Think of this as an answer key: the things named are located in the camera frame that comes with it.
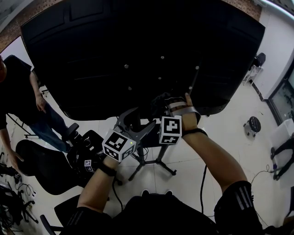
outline blue jeans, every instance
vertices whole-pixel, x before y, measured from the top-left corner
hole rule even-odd
[[[45,106],[45,110],[46,113],[41,113],[39,121],[29,127],[43,141],[57,148],[59,151],[68,152],[70,145],[63,142],[52,130],[54,129],[61,136],[64,135],[67,126],[63,118],[48,103]]]

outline whiteboard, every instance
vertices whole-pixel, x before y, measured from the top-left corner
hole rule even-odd
[[[11,42],[0,55],[2,56],[3,60],[5,60],[10,55],[14,55],[17,58],[21,59],[23,62],[26,62],[28,65],[32,66],[31,71],[34,69],[33,63],[28,56],[21,36]]]

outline fluorescent light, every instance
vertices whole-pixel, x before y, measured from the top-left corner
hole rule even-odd
[[[267,0],[260,0],[261,2],[263,3],[266,3],[267,5],[270,5],[272,6],[273,8],[276,8],[277,10],[279,10],[280,12],[282,12],[283,14],[285,14],[286,16],[290,17],[292,20],[294,20],[294,16],[289,13],[288,11],[284,10],[283,8],[279,7],[278,5],[270,2],[270,1],[267,1]]]

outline brick wall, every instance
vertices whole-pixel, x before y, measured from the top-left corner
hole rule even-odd
[[[2,52],[12,41],[21,35],[20,26],[30,18],[62,0],[34,0],[24,8],[0,33],[0,52]],[[223,0],[243,12],[247,13],[257,21],[261,14],[261,7],[256,6],[252,0]]]

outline black stool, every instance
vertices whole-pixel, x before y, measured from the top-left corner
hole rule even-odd
[[[256,133],[260,132],[261,130],[260,121],[256,117],[251,117],[243,126],[245,127],[246,125],[249,125],[251,128],[250,132],[253,133],[253,137],[255,137]]]

